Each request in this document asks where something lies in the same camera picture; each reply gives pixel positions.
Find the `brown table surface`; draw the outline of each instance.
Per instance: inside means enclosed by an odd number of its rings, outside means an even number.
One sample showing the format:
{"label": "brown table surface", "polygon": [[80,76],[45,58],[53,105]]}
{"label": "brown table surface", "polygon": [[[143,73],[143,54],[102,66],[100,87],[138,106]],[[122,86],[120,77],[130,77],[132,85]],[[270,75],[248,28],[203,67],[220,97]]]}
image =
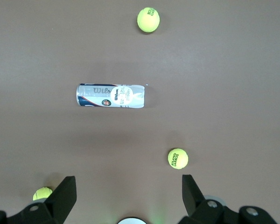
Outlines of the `brown table surface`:
{"label": "brown table surface", "polygon": [[[79,83],[144,85],[146,106],[80,107]],[[0,209],[74,175],[66,224],[176,224],[182,174],[280,224],[280,0],[0,0]]]}

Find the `tennis ball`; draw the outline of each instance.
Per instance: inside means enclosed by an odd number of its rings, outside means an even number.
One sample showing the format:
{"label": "tennis ball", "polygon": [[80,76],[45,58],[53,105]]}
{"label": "tennis ball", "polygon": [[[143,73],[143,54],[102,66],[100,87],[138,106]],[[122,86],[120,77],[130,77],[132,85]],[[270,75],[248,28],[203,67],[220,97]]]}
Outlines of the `tennis ball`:
{"label": "tennis ball", "polygon": [[140,29],[150,33],[158,28],[160,17],[154,8],[144,8],[138,14],[137,23]]}
{"label": "tennis ball", "polygon": [[168,162],[174,169],[182,169],[188,164],[188,155],[181,148],[175,148],[170,151]]}
{"label": "tennis ball", "polygon": [[42,199],[42,198],[48,198],[52,194],[52,190],[47,187],[43,187],[38,189],[35,194],[33,195],[33,201]]}

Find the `tennis ball can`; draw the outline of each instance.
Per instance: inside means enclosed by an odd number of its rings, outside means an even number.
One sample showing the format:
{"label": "tennis ball can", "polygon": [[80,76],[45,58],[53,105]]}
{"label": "tennis ball can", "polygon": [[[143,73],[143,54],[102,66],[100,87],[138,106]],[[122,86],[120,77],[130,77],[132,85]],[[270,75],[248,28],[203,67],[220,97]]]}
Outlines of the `tennis ball can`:
{"label": "tennis ball can", "polygon": [[77,102],[80,106],[142,108],[145,87],[125,84],[80,84]]}

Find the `screw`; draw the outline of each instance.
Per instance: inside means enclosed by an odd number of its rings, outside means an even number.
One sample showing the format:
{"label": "screw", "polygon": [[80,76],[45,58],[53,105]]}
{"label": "screw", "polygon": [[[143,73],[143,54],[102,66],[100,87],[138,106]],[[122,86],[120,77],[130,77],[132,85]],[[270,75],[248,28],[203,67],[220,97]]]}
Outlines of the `screw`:
{"label": "screw", "polygon": [[38,210],[38,205],[32,206],[30,208],[30,211],[36,211],[36,210]]}
{"label": "screw", "polygon": [[252,216],[258,216],[258,212],[254,208],[247,208],[246,211]]}
{"label": "screw", "polygon": [[217,203],[215,203],[214,201],[208,201],[207,204],[212,208],[218,207]]}

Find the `yellow tennis ball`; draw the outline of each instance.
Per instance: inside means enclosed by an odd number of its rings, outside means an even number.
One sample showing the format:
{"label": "yellow tennis ball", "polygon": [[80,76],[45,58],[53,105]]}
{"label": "yellow tennis ball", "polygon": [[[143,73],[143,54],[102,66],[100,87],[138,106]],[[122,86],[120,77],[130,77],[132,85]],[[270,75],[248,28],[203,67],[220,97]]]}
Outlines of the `yellow tennis ball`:
{"label": "yellow tennis ball", "polygon": [[155,31],[160,23],[160,17],[154,8],[142,9],[137,17],[137,23],[140,29],[144,32],[150,33]]}
{"label": "yellow tennis ball", "polygon": [[175,148],[168,155],[168,162],[174,169],[182,169],[188,164],[188,155],[181,148]]}
{"label": "yellow tennis ball", "polygon": [[43,187],[38,189],[35,194],[33,195],[33,201],[42,199],[42,198],[48,198],[52,194],[52,190],[47,187]]}

